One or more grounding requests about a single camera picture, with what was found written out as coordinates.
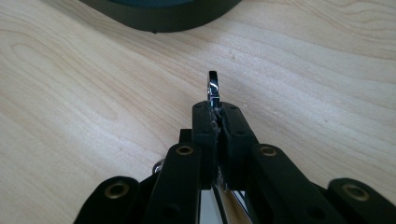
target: light wood grain surface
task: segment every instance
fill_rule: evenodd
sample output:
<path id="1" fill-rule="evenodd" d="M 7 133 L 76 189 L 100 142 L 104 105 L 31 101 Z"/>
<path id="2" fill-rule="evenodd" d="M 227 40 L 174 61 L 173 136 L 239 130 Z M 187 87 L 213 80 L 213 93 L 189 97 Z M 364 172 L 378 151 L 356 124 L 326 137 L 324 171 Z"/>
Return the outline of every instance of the light wood grain surface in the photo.
<path id="1" fill-rule="evenodd" d="M 0 0 L 0 223 L 72 223 L 105 179 L 149 176 L 209 70 L 310 180 L 396 203 L 394 0 L 245 0 L 156 35 L 78 0 Z"/>

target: black round object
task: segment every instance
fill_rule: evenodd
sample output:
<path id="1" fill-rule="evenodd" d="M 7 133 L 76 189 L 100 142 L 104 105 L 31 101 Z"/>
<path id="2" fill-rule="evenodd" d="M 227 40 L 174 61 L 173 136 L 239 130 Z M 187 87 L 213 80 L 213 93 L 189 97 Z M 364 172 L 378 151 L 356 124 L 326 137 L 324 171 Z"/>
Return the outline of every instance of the black round object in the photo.
<path id="1" fill-rule="evenodd" d="M 225 14 L 240 0 L 80 0 L 137 30 L 166 33 L 189 30 Z"/>

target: wooden table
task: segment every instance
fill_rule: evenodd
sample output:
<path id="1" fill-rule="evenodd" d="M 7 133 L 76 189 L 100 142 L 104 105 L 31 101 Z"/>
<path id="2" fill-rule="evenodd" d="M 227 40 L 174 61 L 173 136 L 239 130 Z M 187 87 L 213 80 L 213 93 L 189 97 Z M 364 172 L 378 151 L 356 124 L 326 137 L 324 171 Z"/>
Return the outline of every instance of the wooden table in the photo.
<path id="1" fill-rule="evenodd" d="M 71 223 L 105 179 L 149 176 L 209 70 L 310 180 L 396 203 L 394 0 L 246 0 L 156 35 L 78 0 L 0 0 L 0 223 Z"/>

